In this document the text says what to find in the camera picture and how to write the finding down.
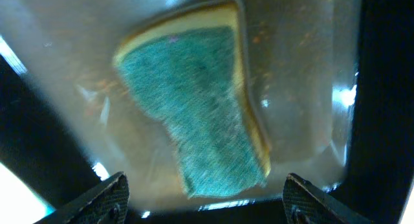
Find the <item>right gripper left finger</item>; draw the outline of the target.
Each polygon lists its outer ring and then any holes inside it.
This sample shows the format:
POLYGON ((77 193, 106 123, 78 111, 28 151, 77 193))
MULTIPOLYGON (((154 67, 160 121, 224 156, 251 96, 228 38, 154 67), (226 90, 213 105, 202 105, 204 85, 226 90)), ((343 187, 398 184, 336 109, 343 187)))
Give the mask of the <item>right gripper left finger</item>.
POLYGON ((124 224, 129 204, 125 172, 118 172, 36 224, 124 224))

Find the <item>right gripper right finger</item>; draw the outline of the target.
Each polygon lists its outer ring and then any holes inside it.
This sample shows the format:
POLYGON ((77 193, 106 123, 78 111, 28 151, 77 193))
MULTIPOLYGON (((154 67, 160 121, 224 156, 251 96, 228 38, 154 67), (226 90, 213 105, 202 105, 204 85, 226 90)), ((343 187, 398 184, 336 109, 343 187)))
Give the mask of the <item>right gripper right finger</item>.
POLYGON ((288 224, 373 224, 297 174, 288 174, 282 195, 288 224))

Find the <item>green yellow sponge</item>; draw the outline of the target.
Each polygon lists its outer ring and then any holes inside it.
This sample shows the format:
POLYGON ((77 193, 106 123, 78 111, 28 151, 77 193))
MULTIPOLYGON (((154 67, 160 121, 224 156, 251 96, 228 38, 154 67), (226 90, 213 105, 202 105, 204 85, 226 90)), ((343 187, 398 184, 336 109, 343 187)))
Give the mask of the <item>green yellow sponge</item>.
POLYGON ((163 17, 126 38, 113 63, 136 105, 174 143, 187 196, 266 185, 269 148, 250 103, 238 1, 163 17))

